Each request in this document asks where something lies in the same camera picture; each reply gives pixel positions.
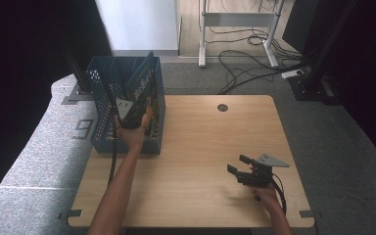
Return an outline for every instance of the standing desk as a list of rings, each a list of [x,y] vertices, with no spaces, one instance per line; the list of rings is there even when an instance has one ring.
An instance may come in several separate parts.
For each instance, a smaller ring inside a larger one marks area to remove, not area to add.
[[[141,155],[123,226],[269,227],[269,216],[250,188],[237,183],[227,164],[250,171],[243,154],[267,153],[290,167],[274,167],[283,182],[292,227],[313,218],[294,159],[270,96],[165,96],[162,151]],[[225,112],[218,105],[227,106]],[[117,166],[123,155],[118,155]],[[91,152],[69,224],[89,226],[107,188],[112,154]]]

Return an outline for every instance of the gray carpet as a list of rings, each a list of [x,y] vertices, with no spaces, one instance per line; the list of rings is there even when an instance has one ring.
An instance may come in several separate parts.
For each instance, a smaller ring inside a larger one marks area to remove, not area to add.
[[[247,69],[252,65],[229,65]],[[227,83],[220,64],[162,64],[165,94],[216,94]],[[255,74],[269,72],[253,70]],[[61,105],[74,77],[53,84],[53,99],[0,185],[0,234],[85,234],[71,228],[71,208],[91,144],[77,128],[96,117],[93,102]],[[376,149],[341,106],[298,102],[280,75],[257,79],[231,94],[273,97],[319,234],[376,234]],[[294,229],[316,234],[316,227]],[[271,234],[270,229],[135,229],[132,234]]]

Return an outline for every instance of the human arm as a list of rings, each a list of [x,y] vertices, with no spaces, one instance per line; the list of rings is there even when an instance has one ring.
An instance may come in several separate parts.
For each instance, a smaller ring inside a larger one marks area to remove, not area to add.
[[[249,186],[252,189],[252,193],[255,196],[260,197],[260,201],[263,207],[270,214],[271,226],[275,235],[290,235],[292,229],[289,226],[289,222],[283,213],[282,207],[280,207],[277,200],[276,191],[272,184],[269,184],[265,188],[258,188]]]
[[[142,118],[142,124],[137,129],[123,129],[115,117],[117,135],[123,140],[129,151],[121,162],[115,176],[108,186],[96,214],[90,224],[88,234],[118,234],[126,214],[130,198],[133,176],[143,141],[147,116]]]

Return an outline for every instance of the robotic arm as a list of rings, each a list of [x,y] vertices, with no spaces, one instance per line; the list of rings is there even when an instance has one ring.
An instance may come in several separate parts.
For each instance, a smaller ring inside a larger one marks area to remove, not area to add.
[[[237,182],[242,183],[243,185],[250,185],[258,188],[267,187],[270,183],[273,184],[277,193],[280,196],[282,202],[283,212],[286,213],[286,199],[282,189],[273,179],[272,167],[289,167],[288,164],[283,163],[280,160],[275,159],[274,157],[269,156],[268,154],[261,155],[258,159],[250,159],[247,156],[240,155],[240,161],[244,164],[251,165],[253,172],[243,172],[238,171],[236,167],[228,164],[227,171],[236,176]]]

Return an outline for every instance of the power strip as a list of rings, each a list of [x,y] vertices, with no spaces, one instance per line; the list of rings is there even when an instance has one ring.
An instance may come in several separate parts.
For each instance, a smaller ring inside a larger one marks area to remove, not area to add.
[[[289,78],[289,77],[303,75],[303,74],[305,74],[305,73],[302,70],[292,70],[292,71],[283,72],[282,78],[286,79],[286,78]]]
[[[120,120],[124,120],[127,114],[129,113],[129,111],[132,109],[133,102],[116,99],[116,105],[117,105],[118,117],[120,118]]]

